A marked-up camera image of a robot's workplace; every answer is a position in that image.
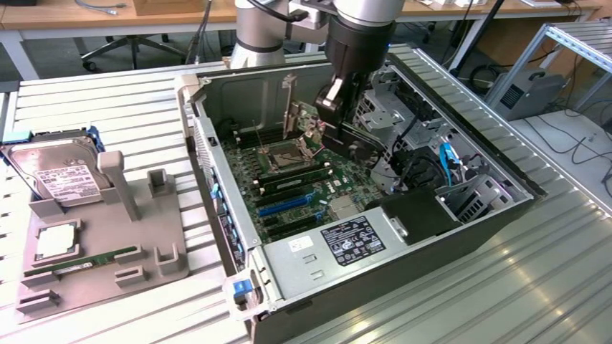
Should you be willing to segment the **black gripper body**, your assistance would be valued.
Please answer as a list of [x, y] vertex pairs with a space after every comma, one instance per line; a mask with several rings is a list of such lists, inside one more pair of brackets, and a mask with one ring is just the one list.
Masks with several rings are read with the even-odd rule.
[[332, 16], [328, 25], [325, 56], [333, 66], [336, 77], [367, 74], [384, 62], [396, 22], [369, 27]]

